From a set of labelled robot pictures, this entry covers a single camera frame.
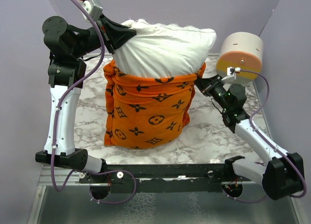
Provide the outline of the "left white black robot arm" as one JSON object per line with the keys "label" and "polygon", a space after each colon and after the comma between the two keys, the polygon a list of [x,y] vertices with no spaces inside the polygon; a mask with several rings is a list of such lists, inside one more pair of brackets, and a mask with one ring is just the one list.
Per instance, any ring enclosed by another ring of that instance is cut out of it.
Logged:
{"label": "left white black robot arm", "polygon": [[114,53],[137,33],[101,15],[86,30],[69,25],[62,17],[46,19],[42,26],[44,43],[50,50],[48,83],[51,86],[51,117],[43,151],[35,154],[38,163],[80,172],[90,172],[94,181],[107,178],[106,162],[92,157],[74,143],[74,123],[78,100],[87,78],[82,57],[96,49]]}

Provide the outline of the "white pillow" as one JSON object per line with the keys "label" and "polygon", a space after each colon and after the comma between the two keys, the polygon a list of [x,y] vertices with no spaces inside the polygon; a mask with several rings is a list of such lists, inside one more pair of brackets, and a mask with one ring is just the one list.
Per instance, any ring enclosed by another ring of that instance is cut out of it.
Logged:
{"label": "white pillow", "polygon": [[113,59],[121,72],[142,78],[195,74],[217,38],[210,28],[151,24],[144,19],[127,20],[123,25],[137,34],[115,50]]}

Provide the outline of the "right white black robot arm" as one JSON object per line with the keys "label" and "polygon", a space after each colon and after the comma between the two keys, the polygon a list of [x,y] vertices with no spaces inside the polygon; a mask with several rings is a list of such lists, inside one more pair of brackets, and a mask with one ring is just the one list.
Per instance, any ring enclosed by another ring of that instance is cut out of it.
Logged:
{"label": "right white black robot arm", "polygon": [[262,185],[272,200],[286,196],[302,198],[307,193],[303,158],[298,153],[289,153],[268,138],[244,110],[245,87],[232,84],[224,88],[225,80],[219,75],[211,78],[198,77],[195,85],[205,96],[212,97],[222,108],[223,122],[230,131],[243,139],[260,157],[263,165],[250,162],[243,156],[225,161],[224,177],[234,181],[247,178]]}

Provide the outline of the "orange patterned fleece pillowcase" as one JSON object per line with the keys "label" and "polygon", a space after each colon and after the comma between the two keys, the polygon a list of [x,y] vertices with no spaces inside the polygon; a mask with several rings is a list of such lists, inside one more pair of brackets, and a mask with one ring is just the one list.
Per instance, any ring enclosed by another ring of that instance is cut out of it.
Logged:
{"label": "orange patterned fleece pillowcase", "polygon": [[140,78],[120,71],[115,61],[105,65],[104,145],[149,149],[178,138],[190,122],[194,81],[205,69],[203,64],[191,75]]}

